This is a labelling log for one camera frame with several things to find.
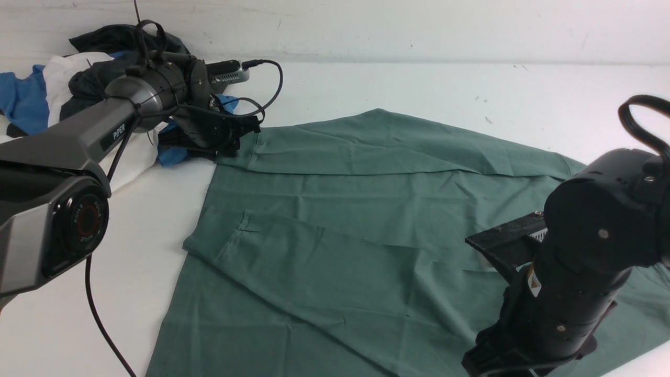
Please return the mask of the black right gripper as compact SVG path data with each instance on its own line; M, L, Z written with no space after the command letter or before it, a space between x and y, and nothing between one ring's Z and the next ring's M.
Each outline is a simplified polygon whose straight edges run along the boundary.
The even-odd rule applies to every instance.
M599 319L578 325L553 319L525 286L508 286L503 298L498 321L478 333L462 358L469 376L546 376L581 360L596 350L595 331L617 306L610 299Z

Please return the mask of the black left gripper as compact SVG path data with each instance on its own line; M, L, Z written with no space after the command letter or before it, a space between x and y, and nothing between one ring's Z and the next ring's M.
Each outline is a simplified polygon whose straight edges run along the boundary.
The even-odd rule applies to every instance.
M215 160L234 157L241 138L261 131L261 110L235 115L210 89L166 89L159 93L167 126L158 132L160 160L183 160L186 155Z

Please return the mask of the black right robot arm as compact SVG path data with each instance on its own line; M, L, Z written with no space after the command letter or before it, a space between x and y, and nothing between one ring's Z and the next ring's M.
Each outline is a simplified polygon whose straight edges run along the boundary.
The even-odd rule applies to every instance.
M508 283L470 376L545 376L593 353L634 267L668 265L668 151L617 149L562 182L541 212L465 239Z

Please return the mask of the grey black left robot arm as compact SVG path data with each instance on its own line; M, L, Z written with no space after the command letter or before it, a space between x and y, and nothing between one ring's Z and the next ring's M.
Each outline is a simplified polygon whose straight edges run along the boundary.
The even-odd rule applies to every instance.
M173 121L158 148L215 159L259 132L258 115L225 110L215 89L231 61L206 64L184 53L142 52L105 98L36 135L2 144L2 306L82 262L107 231L111 178L100 165L124 153L133 134Z

